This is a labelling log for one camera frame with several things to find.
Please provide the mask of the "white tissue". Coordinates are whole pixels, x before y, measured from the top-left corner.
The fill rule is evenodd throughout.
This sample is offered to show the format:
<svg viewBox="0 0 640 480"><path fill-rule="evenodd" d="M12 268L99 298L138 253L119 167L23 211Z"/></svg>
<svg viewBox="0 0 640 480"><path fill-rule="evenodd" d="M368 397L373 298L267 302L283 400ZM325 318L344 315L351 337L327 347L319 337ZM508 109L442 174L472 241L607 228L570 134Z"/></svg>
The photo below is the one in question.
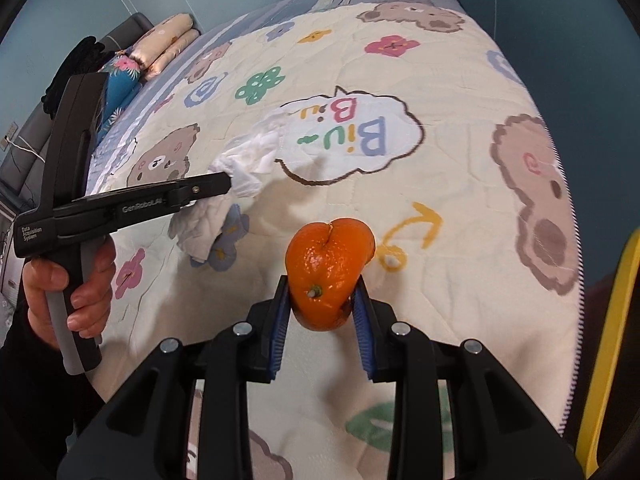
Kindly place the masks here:
<svg viewBox="0 0 640 480"><path fill-rule="evenodd" d="M255 197L262 189L261 174L270 174L281 138L288 128L288 113L274 112L235 136L208 166L212 174L225 172L231 178L231 193L239 198Z"/></svg>
<svg viewBox="0 0 640 480"><path fill-rule="evenodd" d="M204 263L233 203L231 194L202 198L182 208L169 222L168 236L197 263Z"/></svg>

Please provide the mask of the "whole orange tangerine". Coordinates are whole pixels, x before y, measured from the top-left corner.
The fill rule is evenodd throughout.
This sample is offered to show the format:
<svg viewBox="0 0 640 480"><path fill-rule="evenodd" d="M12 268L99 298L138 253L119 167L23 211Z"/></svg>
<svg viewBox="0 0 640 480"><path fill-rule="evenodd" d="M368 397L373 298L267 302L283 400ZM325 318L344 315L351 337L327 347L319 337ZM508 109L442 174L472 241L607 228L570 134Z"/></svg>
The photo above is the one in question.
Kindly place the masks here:
<svg viewBox="0 0 640 480"><path fill-rule="evenodd" d="M358 219L311 222L300 228L285 253L298 322L316 332L342 326L352 310L350 295L374 254L374 235Z"/></svg>

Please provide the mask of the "yellow rimmed black trash bin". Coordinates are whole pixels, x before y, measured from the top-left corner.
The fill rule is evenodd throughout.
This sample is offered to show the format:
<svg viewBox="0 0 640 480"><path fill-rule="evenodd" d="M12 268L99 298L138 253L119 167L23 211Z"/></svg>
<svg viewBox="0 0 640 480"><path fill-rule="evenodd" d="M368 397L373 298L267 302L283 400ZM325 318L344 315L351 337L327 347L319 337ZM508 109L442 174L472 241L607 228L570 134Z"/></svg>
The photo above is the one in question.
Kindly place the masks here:
<svg viewBox="0 0 640 480"><path fill-rule="evenodd" d="M639 477L639 232L614 273L584 293L564 438L587 479Z"/></svg>

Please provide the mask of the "grey bed headboard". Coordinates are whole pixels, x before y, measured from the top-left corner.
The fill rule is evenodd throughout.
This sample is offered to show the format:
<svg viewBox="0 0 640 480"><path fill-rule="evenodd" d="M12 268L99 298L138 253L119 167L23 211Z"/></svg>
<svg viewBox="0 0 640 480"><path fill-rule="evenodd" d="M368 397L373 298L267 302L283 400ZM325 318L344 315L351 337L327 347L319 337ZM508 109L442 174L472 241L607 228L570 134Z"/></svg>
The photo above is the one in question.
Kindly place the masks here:
<svg viewBox="0 0 640 480"><path fill-rule="evenodd" d="M97 40L116 54L131 47L150 29L152 22L138 12ZM41 98L15 133L1 163L1 207L11 217L39 203L43 159L53 125L53 119L43 111Z"/></svg>

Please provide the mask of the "blue floral folded quilt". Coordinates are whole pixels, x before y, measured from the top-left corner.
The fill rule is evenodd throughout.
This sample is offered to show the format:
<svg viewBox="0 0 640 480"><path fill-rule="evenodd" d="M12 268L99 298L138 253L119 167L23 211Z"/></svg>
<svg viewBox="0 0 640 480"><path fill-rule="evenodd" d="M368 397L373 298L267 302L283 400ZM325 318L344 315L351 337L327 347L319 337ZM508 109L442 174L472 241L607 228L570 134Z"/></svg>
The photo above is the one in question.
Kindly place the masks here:
<svg viewBox="0 0 640 480"><path fill-rule="evenodd" d="M100 72L106 73L108 78L101 127L96 132L96 145L102 142L142 87L140 66L126 54L115 55Z"/></svg>

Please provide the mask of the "black folded clothing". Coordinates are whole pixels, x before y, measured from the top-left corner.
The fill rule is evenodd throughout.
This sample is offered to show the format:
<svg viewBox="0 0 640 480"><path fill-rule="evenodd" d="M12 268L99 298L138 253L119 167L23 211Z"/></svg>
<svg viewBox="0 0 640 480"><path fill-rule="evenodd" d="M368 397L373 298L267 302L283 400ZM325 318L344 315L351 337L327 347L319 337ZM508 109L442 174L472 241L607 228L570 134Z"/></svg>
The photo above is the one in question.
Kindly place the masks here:
<svg viewBox="0 0 640 480"><path fill-rule="evenodd" d="M54 119L70 77L97 72L114 55L114 50L108 50L105 44L93 36L82 38L66 55L49 87L44 92L41 98L43 111L51 119Z"/></svg>

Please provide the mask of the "peach folded quilt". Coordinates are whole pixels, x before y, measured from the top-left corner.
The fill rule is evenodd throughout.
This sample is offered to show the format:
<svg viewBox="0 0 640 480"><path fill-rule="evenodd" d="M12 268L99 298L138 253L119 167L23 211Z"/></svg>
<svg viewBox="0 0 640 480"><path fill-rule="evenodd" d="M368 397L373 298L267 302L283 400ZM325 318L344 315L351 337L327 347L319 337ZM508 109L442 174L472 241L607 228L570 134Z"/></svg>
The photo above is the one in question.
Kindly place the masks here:
<svg viewBox="0 0 640 480"><path fill-rule="evenodd" d="M190 14L175 14L146 32L129 49L128 56L138 64L143 78L151 80L199 36Z"/></svg>

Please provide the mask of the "cream bear print quilt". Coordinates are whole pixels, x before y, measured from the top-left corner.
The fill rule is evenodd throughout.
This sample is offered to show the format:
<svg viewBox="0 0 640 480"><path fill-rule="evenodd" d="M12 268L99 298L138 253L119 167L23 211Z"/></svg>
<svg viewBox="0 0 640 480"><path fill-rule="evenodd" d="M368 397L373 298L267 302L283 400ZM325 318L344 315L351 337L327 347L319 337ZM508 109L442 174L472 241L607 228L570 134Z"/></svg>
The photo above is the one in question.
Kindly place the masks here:
<svg viewBox="0 0 640 480"><path fill-rule="evenodd" d="M103 360L108 398L167 337L212 338L271 297L295 233L367 223L371 297L432 339L475 338L556 429L575 387L582 314L575 215L540 111L465 14L357 3L299 15L202 56L99 193L204 174L235 136L288 113L255 197L233 197L208 259L171 218L119 231Z"/></svg>

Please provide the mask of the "wall socket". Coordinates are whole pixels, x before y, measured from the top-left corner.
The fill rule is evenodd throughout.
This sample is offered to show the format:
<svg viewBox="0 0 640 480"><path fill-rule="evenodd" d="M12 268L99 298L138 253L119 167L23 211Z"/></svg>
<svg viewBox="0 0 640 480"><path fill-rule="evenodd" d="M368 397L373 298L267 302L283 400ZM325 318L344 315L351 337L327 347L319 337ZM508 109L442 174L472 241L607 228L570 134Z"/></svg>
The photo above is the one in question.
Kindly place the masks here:
<svg viewBox="0 0 640 480"><path fill-rule="evenodd" d="M5 151L12 143L15 133L18 131L18 125L16 122L11 122L9 128L6 129L6 133L0 139L0 150Z"/></svg>

